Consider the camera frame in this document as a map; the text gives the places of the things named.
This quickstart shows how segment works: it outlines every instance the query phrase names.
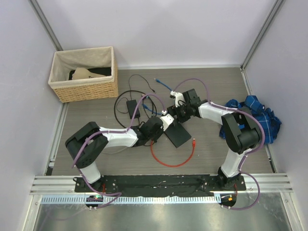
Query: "white backdrop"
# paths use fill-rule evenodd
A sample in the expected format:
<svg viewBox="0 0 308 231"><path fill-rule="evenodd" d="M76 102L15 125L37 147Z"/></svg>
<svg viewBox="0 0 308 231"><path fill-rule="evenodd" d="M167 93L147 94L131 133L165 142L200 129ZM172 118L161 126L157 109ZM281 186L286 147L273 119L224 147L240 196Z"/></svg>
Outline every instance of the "white backdrop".
<svg viewBox="0 0 308 231"><path fill-rule="evenodd" d="M0 2L0 34L0 230L20 231L61 103L47 84L55 49L28 1Z"/></svg>
<svg viewBox="0 0 308 231"><path fill-rule="evenodd" d="M253 93L282 121L271 149L286 172L308 228L308 2L285 1L247 67Z"/></svg>
<svg viewBox="0 0 308 231"><path fill-rule="evenodd" d="M114 46L121 67L240 65L275 0L38 0L64 50Z"/></svg>

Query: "blue cable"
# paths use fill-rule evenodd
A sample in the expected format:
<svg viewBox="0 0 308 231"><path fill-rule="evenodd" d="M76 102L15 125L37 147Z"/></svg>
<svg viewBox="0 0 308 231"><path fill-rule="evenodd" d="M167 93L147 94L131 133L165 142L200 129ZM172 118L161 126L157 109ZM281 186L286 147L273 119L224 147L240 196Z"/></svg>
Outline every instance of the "blue cable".
<svg viewBox="0 0 308 231"><path fill-rule="evenodd" d="M154 78L154 79L155 79L155 81L156 81L157 83L160 83L160 84L164 85L166 88L168 88L170 91L172 91L172 89L171 89L168 85L166 85L165 83L163 83L162 81L160 81L160 80L157 79L157 78Z"/></svg>
<svg viewBox="0 0 308 231"><path fill-rule="evenodd" d="M148 108L147 105L145 105L145 104L142 104L142 105L143 105L143 107L144 107L145 109L149 110L149 111L152 112L152 113L155 113L155 112L153 112L150 108Z"/></svg>

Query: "wicker basket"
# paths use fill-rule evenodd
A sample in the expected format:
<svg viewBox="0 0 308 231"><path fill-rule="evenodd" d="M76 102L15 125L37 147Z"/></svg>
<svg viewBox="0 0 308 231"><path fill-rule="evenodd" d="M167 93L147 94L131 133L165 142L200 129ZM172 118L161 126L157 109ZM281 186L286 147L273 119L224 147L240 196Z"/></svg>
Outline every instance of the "wicker basket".
<svg viewBox="0 0 308 231"><path fill-rule="evenodd" d="M111 67L111 76L68 80L77 67ZM118 96L117 65L113 47L57 51L48 84L63 103Z"/></svg>

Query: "power adapter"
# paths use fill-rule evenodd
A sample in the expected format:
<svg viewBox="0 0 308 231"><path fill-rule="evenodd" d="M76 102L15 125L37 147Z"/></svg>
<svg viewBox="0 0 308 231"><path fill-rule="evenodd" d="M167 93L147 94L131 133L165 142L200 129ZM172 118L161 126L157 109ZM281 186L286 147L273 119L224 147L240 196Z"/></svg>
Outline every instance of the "power adapter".
<svg viewBox="0 0 308 231"><path fill-rule="evenodd" d="M135 108L137 106L137 101L136 100L128 100L128 101L126 101L126 106L127 106L129 117L130 117L130 119L132 119ZM136 119L136 118L140 118L139 108L137 108L134 119Z"/></svg>

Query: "red cable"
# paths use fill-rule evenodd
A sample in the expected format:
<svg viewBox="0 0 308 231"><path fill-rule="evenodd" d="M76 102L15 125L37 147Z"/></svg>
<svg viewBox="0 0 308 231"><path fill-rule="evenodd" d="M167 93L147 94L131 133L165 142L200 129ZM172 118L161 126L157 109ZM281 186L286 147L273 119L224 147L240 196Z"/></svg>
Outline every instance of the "red cable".
<svg viewBox="0 0 308 231"><path fill-rule="evenodd" d="M194 149L195 149L195 146L196 146L196 140L195 139L193 139L192 140L192 154L188 157L188 159L187 160L185 160L183 163L181 163L181 164L179 164L179 165L167 165L167 164L165 164L164 162L161 162L156 156L155 156L155 154L154 154L154 151L153 151L153 141L151 141L151 145L150 145L150 148L151 148L151 153L152 153L152 156L154 157L154 159L158 162L158 163L160 163L161 165L164 165L164 166L166 166L166 167L180 167L180 166L183 166L184 164L186 164L188 161L190 161L190 159L192 158L192 156L193 156L193 153L194 153Z"/></svg>

